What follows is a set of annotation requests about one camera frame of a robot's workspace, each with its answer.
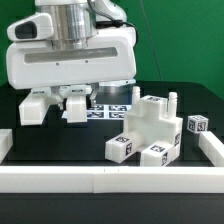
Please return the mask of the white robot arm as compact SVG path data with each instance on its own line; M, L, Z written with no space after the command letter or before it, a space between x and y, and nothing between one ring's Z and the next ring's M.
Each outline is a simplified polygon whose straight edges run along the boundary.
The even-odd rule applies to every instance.
M7 29L7 76L16 89L89 84L136 74L136 28L110 0L35 0L34 15Z

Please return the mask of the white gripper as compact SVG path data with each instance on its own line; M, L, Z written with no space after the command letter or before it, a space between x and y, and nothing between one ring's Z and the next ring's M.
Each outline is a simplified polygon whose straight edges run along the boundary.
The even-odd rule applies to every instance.
M136 74L132 27L100 29L85 49L56 51L49 41L15 42L6 53L7 75L16 89L53 87L60 109L63 85L91 83L90 102L95 107L98 82L131 79Z

